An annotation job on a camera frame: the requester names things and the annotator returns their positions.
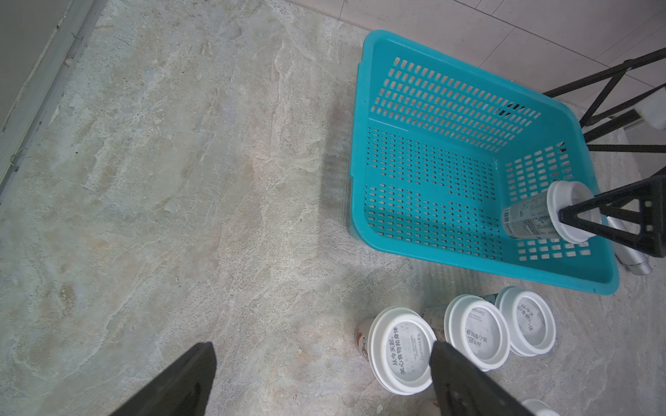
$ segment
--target black metal stand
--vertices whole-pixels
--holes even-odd
[[[622,208],[633,200],[638,200],[638,212]],[[599,208],[606,216],[638,224],[641,230],[638,234],[633,234],[578,217],[581,212],[594,208]],[[665,208],[666,176],[652,176],[604,192],[580,204],[562,208],[559,211],[559,220],[650,256],[664,257],[666,256]]]
[[[666,84],[659,85],[658,87],[653,88],[650,91],[647,91],[646,93],[640,94],[632,98],[631,100],[627,100],[624,103],[616,105],[615,107],[609,110],[594,115],[594,112],[597,110],[597,108],[599,108],[601,103],[603,103],[603,101],[608,97],[608,94],[611,93],[613,88],[615,88],[615,86],[620,82],[624,74],[626,74],[632,69],[636,69],[644,65],[660,61],[661,59],[664,58],[666,58],[666,48],[659,49],[658,51],[654,51],[652,53],[648,53],[647,55],[643,55],[642,57],[638,57],[636,59],[629,59],[627,61],[624,61],[620,65],[616,65],[612,68],[608,68],[604,71],[579,79],[578,81],[573,81],[572,83],[563,85],[561,87],[551,89],[550,91],[546,91],[543,94],[549,97],[557,97],[558,95],[569,93],[579,88],[586,87],[587,85],[598,83],[599,81],[603,81],[605,79],[610,78],[610,81],[608,81],[603,90],[601,90],[597,98],[594,100],[594,103],[592,103],[590,108],[585,112],[585,115],[583,115],[583,117],[580,119],[581,127],[592,126],[607,117],[612,117],[613,114],[617,114],[620,111],[626,110],[627,108],[636,105],[638,102],[648,97],[649,95],[653,94],[655,91],[666,87]],[[613,117],[610,121],[602,124],[601,126],[597,126],[592,130],[583,134],[583,137],[585,138],[585,143],[589,143],[592,140],[602,137],[612,131],[617,130],[618,128],[622,128],[631,122],[639,120],[640,118],[641,118],[640,114],[638,114],[633,109],[624,112],[617,117]],[[611,145],[589,144],[587,148],[590,149],[590,151],[597,151],[597,152],[666,153],[666,146],[653,146],[653,145],[636,146],[636,145],[616,144],[611,146]],[[665,174],[660,172],[666,172],[666,166],[664,166],[664,169],[661,169],[655,175]]]
[[[532,416],[449,343],[435,342],[430,369],[442,416]]]
[[[212,343],[198,343],[109,416],[204,416],[215,378]]]

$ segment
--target wall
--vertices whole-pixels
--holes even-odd
[[[0,123],[49,44],[70,0],[5,0],[0,13]]]

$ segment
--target teal plastic basket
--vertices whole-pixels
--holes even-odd
[[[381,251],[612,294],[609,241],[514,240],[502,210],[578,180],[598,194],[562,103],[387,31],[358,65],[350,231]]]

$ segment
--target basket rim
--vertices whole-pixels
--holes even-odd
[[[501,83],[503,87],[510,88],[517,94],[527,95],[531,99],[540,101],[550,107],[556,106],[569,117],[569,120],[575,124],[576,127],[579,126],[578,120],[575,118],[575,115],[571,112],[571,110],[565,104],[557,100],[539,94],[517,83],[507,81],[504,78],[488,73],[485,70],[459,61],[431,48],[425,47],[417,42],[396,35],[395,33],[385,30],[370,32],[364,41],[362,61],[358,64],[356,100],[354,106],[352,155],[350,163],[350,178],[352,179],[350,225],[354,227],[358,237],[375,250],[397,254],[400,256],[409,256],[420,260],[449,264],[451,266],[473,269],[491,274],[500,274],[511,278],[520,278],[537,283],[550,284],[552,286],[561,286],[582,292],[592,292],[601,295],[610,295],[615,293],[619,287],[619,270],[617,269],[617,264],[610,265],[612,276],[608,276],[608,279],[605,282],[597,282],[593,280],[584,280],[575,276],[547,272],[519,264],[501,262],[499,260],[483,258],[480,256],[471,257],[469,254],[452,252],[432,246],[425,246],[422,244],[415,245],[414,243],[402,240],[392,240],[390,247],[383,244],[386,242],[387,237],[377,235],[376,231],[368,225],[367,221],[365,221],[364,203],[362,197],[365,187],[365,169],[364,163],[361,163],[362,160],[359,160],[359,155],[361,155],[362,152],[358,151],[359,147],[364,148],[366,145],[363,138],[365,137],[365,130],[367,129],[368,124],[366,120],[368,118],[368,108],[370,102],[370,89],[367,88],[367,86],[370,84],[370,70],[372,68],[374,46],[378,41],[395,42],[402,47],[407,47],[433,59],[444,61],[446,64],[457,67],[461,71],[482,75],[490,81]],[[580,131],[580,140],[574,140],[574,142],[571,144],[576,147],[576,151],[588,152],[583,140],[582,131]],[[586,166],[583,166],[583,173],[588,178],[588,180],[585,182],[588,182],[586,184],[590,187],[593,193],[598,194],[599,187],[594,175],[594,170],[591,166],[591,160],[589,157],[584,159]],[[355,198],[356,195],[361,195],[361,198]],[[606,241],[605,249],[608,250],[610,254],[613,254],[610,242]],[[612,255],[609,256],[609,258],[614,260],[615,256]]]

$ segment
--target printed label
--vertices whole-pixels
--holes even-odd
[[[545,319],[541,308],[531,299],[522,298],[516,310],[520,332],[527,342],[539,345],[545,337]]]
[[[494,305],[495,301],[498,299],[498,295],[499,294],[485,295],[485,296],[482,296],[481,299],[483,299],[487,302],[490,302],[491,304]]]
[[[548,213],[547,192],[516,202],[502,213],[502,226],[513,238],[559,238]]]
[[[430,362],[430,346],[426,335],[411,322],[394,326],[386,344],[386,359],[393,374],[413,381],[419,378]]]
[[[465,335],[472,353],[477,357],[489,359],[497,352],[500,327],[486,308],[472,309],[465,323]]]
[[[446,334],[444,333],[444,316],[446,315],[446,308],[448,305],[436,306],[428,308],[421,312],[421,317],[430,325],[437,340],[446,342]]]

